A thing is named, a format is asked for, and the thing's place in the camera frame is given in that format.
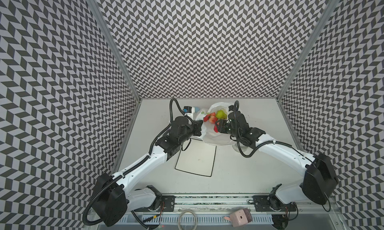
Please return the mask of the white plastic bag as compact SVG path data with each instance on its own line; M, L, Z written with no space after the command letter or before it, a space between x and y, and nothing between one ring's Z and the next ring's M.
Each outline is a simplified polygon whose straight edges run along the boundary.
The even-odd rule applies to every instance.
M217 113L219 110L223 110L226 114L229 114L229 107L233 105L233 102L216 102L211 105L209 108L202 108L197 113L194 114L194 120L200 121L204 120L204 117L209 113ZM209 145L213 146L231 146L234 145L235 142L231 140L230 135L216 133L214 131L215 124L206 121L202 125L200 139Z

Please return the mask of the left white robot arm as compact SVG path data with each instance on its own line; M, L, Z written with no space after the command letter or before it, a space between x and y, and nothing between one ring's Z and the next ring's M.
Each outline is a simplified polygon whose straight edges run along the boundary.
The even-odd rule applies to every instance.
M175 118L174 104L178 105L179 102L171 98L170 122L151 142L147 154L119 172L112 175L102 174L97 178L93 195L82 215L84 225L104 223L111 227L130 211L146 230L156 229L155 226L146 225L135 211L141 208L157 210L162 194L152 185L141 190L135 190L134 187L151 171L185 150L185 142L191 142L192 137L201 136L203 125L203 121L194 121L181 107L178 108L181 116Z

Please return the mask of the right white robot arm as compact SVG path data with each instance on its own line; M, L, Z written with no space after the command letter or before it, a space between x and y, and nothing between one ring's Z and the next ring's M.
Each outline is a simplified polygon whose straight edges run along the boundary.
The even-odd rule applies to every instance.
M290 184L278 184L267 197L270 208L279 211L283 206L302 200L318 205L330 203L330 196L339 180L331 162L324 155L312 155L277 141L259 128L251 128L235 101L226 119L215 121L216 132L228 134L242 157L251 158L256 152L265 153L295 170L302 178Z

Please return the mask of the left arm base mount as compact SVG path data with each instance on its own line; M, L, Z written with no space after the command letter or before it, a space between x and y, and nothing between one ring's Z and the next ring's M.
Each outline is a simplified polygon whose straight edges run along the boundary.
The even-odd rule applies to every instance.
M152 185L146 186L146 189L151 190L154 195L155 199L154 202L149 207L142 207L139 209L136 209L135 212L160 212L161 210L163 212L173 212L175 208L175 201L176 196L174 195L163 195L158 189L156 189Z

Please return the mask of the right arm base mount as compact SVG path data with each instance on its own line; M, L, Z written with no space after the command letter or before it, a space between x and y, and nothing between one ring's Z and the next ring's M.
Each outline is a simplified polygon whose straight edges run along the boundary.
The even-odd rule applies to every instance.
M254 195L252 200L248 203L254 205L257 212L281 212L288 214L298 210L297 205L294 203L283 204L277 196L277 190L282 184L276 185L273 190L267 195Z

